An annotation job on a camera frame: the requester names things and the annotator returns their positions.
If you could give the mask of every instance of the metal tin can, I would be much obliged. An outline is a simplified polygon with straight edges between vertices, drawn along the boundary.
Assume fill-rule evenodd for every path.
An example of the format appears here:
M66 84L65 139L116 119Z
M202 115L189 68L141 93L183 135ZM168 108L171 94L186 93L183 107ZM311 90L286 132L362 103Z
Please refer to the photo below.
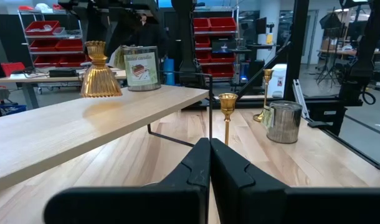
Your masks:
M298 140L302 105L290 101L274 101L273 126L268 128L267 137L278 143L294 143Z
M161 88L157 47L124 47L128 90L150 91Z

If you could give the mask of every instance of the tin can label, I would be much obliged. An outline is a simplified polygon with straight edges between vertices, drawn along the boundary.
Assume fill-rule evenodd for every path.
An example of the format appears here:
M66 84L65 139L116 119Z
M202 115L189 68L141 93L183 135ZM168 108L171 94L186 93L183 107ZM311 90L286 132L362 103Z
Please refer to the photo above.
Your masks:
M143 86L158 82L154 52L125 55L125 71L129 86Z

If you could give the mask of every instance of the light wood surface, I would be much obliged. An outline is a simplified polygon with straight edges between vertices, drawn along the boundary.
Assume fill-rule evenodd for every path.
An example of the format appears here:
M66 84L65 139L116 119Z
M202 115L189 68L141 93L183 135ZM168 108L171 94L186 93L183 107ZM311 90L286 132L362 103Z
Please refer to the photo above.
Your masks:
M254 165L291 186L380 187L380 171L319 129L301 121L298 142L278 144L252 119L259 109L235 110L229 146ZM224 140L224 115L213 111L213 136ZM152 124L153 131L196 143L208 136L206 111L170 114ZM190 147L137 129L0 192L0 223L42 223L48 199L72 186L130 186L158 182L189 152ZM213 192L209 223L219 223Z
M323 50L323 49L320 49L320 50L317 50L319 52L323 52L323 53L327 53L327 49L326 50ZM350 56L355 56L356 55L356 51L355 50L337 50L337 52L335 52L335 50L329 50L328 53L330 54L339 54L339 55L350 55ZM380 54L380 51L375 51L374 54Z
M126 72L124 70L114 70L113 72L116 72L115 78L117 80L125 80L126 79ZM41 82L81 82L82 81L82 74L84 73L84 70L78 71L78 73L81 75L81 77L57 77L57 78L50 78L41 76L38 78L0 78L0 83L41 83Z
M73 159L208 96L162 86L81 98L0 118L0 190Z

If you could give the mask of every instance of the gold fluted lamp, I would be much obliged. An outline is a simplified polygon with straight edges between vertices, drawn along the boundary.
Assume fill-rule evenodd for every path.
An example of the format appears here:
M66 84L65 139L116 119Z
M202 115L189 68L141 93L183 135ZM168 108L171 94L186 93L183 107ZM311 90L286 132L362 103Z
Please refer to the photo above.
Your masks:
M92 66L83 75L82 97L121 96L120 84L111 69L105 65L104 41L88 41L85 43Z
M264 79L265 79L264 107L266 106L267 88L269 86L270 79L272 79L273 71L274 70L272 70L272 69L264 69ZM264 117L264 110L262 110L262 113L254 115L254 121L261 122L263 117Z
M229 145L229 123L230 115L234 112L234 105L237 99L237 95L234 93L223 93L219 95L221 101L221 111L225 115L225 144Z

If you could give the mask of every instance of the gold pleated lampshade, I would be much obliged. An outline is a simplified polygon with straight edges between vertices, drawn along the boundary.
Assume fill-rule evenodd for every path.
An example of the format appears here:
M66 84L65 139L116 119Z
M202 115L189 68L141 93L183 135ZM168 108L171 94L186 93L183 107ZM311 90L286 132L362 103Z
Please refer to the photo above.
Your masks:
M85 43L92 66L83 75L82 97L121 96L120 84L111 69L105 65L104 41L88 41Z

